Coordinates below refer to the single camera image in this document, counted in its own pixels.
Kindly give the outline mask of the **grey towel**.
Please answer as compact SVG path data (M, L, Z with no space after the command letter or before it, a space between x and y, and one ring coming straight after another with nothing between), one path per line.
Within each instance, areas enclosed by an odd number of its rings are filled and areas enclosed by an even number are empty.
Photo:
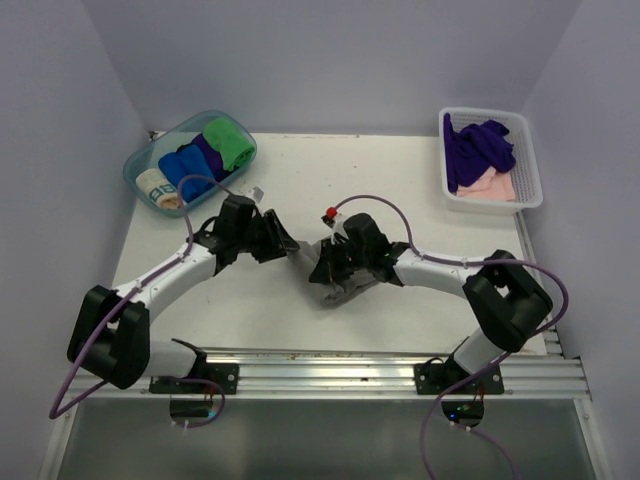
M323 309L337 308L353 300L379 282L367 270L358 270L348 279L329 285L311 283L309 277L320 259L319 241L299 241L298 251L287 256L288 265L305 298Z

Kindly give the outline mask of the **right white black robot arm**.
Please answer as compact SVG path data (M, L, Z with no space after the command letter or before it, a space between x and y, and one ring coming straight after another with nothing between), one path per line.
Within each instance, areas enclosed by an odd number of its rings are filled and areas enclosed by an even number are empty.
M425 363L421 374L438 391L468 392L481 370L506 353L518 352L552 310L543 287L504 250L485 259L436 259L407 242L391 242L366 213L350 217L335 208L322 218L331 228L319 243L309 275L312 284L341 287L356 278L398 287L423 287L465 299L478 329L440 363Z

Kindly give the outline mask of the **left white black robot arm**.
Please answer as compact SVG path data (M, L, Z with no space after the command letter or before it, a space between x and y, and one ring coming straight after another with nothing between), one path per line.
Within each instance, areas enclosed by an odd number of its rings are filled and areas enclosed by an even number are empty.
M173 381L185 392L212 380L206 355L178 339L155 342L152 323L189 290L233 264L241 254L265 263L298 251L274 210L259 211L230 195L217 215L154 270L120 285L89 290L80 307L67 358L102 381L127 389L143 377Z

